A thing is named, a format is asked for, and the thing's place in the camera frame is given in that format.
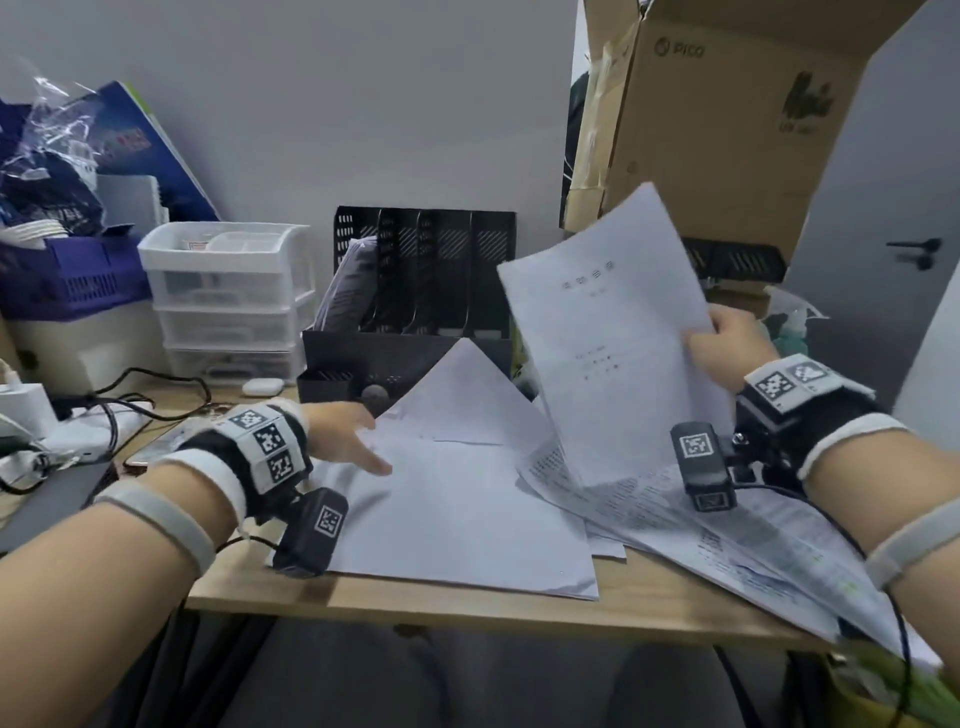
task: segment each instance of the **wooden desk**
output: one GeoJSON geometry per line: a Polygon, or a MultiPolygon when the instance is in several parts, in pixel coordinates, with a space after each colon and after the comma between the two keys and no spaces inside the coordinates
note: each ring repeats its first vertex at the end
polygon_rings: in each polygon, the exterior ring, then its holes
{"type": "MultiPolygon", "coordinates": [[[[148,392],[161,414],[198,404],[189,388],[148,392]]],[[[285,393],[295,399],[297,391],[285,393]]],[[[215,401],[241,401],[215,390],[215,401]]],[[[126,457],[169,425],[149,425],[121,452],[126,457]]],[[[277,538],[268,523],[259,531],[277,538]]],[[[187,607],[281,617],[349,619],[585,635],[632,642],[761,643],[823,650],[826,643],[656,556],[627,549],[627,563],[594,559],[600,600],[525,595],[364,576],[300,581],[263,567],[267,548],[237,544],[220,554],[190,592],[187,607]]]]}

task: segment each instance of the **white plastic drawer unit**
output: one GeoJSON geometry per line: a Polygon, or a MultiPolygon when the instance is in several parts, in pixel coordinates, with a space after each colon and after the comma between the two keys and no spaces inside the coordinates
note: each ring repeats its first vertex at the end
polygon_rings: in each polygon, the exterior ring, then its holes
{"type": "Polygon", "coordinates": [[[303,346],[285,352],[198,351],[167,348],[177,376],[201,376],[209,384],[241,384],[258,377],[297,380],[306,368],[303,346]]]}
{"type": "Polygon", "coordinates": [[[168,223],[138,251],[157,309],[267,311],[315,293],[316,245],[305,225],[168,223]]]}
{"type": "Polygon", "coordinates": [[[286,351],[313,323],[316,296],[279,313],[156,309],[169,349],[286,351]]]}

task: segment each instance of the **purple plastic basket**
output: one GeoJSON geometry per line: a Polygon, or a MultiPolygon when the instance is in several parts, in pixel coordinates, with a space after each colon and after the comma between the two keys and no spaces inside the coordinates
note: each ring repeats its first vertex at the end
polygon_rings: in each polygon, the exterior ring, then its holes
{"type": "Polygon", "coordinates": [[[149,299],[132,235],[49,238],[45,250],[0,243],[0,312],[9,321],[73,321],[149,299]]]}

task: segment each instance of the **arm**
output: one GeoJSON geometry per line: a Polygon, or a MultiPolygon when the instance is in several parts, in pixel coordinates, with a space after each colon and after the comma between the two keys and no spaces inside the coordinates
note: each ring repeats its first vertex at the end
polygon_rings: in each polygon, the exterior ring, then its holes
{"type": "MultiPolygon", "coordinates": [[[[356,437],[362,405],[305,405],[311,451],[373,473],[390,466],[356,437]]],[[[222,544],[236,516],[219,488],[182,465],[140,481],[222,544]]],[[[109,694],[186,597],[190,557],[141,519],[98,503],[0,559],[0,725],[76,725],[109,694]]]]}
{"type": "MultiPolygon", "coordinates": [[[[743,377],[780,358],[750,313],[712,306],[716,333],[690,333],[697,364],[732,393],[743,377]]],[[[960,497],[960,458],[909,432],[862,435],[828,449],[805,487],[810,498],[870,553],[884,539],[937,506],[960,497]]],[[[960,677],[960,540],[907,570],[894,586],[906,618],[960,677]]]]}

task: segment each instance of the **white power adapter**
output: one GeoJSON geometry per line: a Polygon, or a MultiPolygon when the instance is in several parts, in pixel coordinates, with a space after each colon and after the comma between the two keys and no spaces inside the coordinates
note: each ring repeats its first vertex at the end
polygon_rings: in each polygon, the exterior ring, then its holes
{"type": "Polygon", "coordinates": [[[34,440],[42,440],[59,424],[50,398],[42,384],[24,384],[12,369],[7,370],[7,383],[0,385],[0,436],[24,437],[21,428],[34,440]],[[19,427],[11,426],[5,418],[19,427]]]}

